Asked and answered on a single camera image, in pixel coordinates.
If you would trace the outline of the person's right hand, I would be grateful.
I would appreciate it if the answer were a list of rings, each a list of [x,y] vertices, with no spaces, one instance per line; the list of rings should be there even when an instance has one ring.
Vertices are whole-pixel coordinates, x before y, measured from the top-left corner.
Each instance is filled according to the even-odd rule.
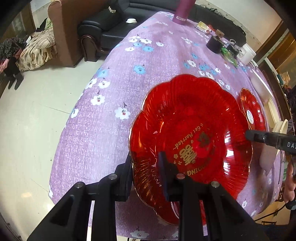
[[[293,177],[293,163],[290,161],[287,166],[285,190],[283,193],[283,199],[285,203],[293,201],[295,198],[295,179]]]

